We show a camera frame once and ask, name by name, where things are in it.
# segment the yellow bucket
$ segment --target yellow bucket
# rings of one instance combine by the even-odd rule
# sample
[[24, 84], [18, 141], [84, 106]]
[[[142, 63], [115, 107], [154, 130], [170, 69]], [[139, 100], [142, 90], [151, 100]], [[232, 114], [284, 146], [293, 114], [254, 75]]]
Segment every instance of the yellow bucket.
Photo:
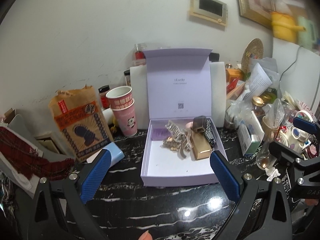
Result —
[[294, 19], [284, 13], [272, 12], [272, 29], [273, 36], [275, 38], [296, 43], [297, 34], [296, 32], [305, 32], [306, 28], [303, 26], [296, 26]]

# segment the purple gift box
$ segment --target purple gift box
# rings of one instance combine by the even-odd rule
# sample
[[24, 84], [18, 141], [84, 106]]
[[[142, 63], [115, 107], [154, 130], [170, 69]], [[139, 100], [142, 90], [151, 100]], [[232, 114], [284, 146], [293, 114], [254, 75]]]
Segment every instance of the purple gift box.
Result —
[[[211, 119], [211, 78], [208, 56], [211, 49], [146, 50], [150, 123], [144, 150], [141, 178], [145, 186], [178, 187], [218, 182], [210, 160], [196, 160], [192, 151], [180, 153], [162, 147], [168, 120], [184, 127], [194, 117]], [[220, 136], [214, 150], [227, 159]]]

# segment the picture frame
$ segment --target picture frame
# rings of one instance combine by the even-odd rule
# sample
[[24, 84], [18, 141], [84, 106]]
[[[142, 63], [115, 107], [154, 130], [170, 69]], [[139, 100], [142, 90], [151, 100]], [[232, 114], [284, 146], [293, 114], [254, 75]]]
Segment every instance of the picture frame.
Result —
[[270, 12], [274, 11], [272, 0], [238, 0], [240, 16], [272, 29]]

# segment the kraft paper bag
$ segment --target kraft paper bag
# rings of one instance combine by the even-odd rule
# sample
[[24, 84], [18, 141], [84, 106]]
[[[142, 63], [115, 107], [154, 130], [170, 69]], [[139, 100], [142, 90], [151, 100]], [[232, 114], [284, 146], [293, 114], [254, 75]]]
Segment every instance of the kraft paper bag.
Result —
[[58, 95], [51, 99], [49, 109], [79, 161], [85, 161], [113, 141], [92, 86], [59, 90]]

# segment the pink paper cup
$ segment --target pink paper cup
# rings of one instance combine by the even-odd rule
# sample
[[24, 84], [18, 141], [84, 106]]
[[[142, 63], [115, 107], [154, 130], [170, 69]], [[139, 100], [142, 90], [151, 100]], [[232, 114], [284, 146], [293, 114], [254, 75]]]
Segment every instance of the pink paper cup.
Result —
[[106, 94], [106, 98], [108, 98], [111, 109], [124, 109], [129, 107], [133, 103], [132, 87], [121, 86], [111, 89]]
[[123, 109], [112, 109], [124, 136], [133, 136], [138, 131], [136, 112], [133, 103]]

